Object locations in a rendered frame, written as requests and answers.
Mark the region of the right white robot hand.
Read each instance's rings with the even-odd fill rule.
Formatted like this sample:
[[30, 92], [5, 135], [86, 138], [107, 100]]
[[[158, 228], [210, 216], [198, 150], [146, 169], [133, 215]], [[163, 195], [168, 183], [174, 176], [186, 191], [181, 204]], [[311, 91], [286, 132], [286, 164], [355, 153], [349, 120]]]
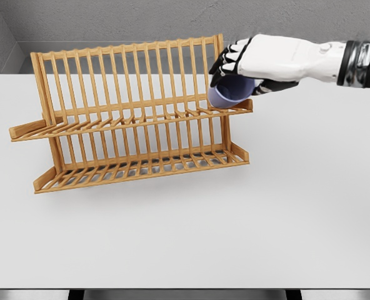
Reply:
[[252, 95], [296, 87], [304, 76], [309, 41], [283, 36], [258, 34], [227, 46], [212, 65], [211, 87], [224, 77], [240, 75], [260, 79]]

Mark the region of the light purple cup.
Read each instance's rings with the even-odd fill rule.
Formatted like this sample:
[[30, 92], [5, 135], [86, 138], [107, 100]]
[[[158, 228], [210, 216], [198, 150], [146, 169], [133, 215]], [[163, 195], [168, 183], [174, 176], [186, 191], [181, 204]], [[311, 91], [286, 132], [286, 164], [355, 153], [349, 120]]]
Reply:
[[215, 108], [231, 108], [247, 99], [255, 88], [255, 80], [242, 75], [222, 77], [207, 91], [207, 99]]

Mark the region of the wooden two-tier dish rack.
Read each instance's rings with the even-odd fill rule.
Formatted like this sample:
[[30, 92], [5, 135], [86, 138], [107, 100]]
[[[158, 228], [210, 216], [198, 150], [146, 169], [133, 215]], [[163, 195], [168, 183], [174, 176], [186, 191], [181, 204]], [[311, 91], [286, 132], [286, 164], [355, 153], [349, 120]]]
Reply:
[[12, 141], [47, 139], [53, 165], [36, 193], [249, 163], [231, 139], [230, 108], [208, 101], [209, 63], [223, 36], [31, 54], [42, 107]]

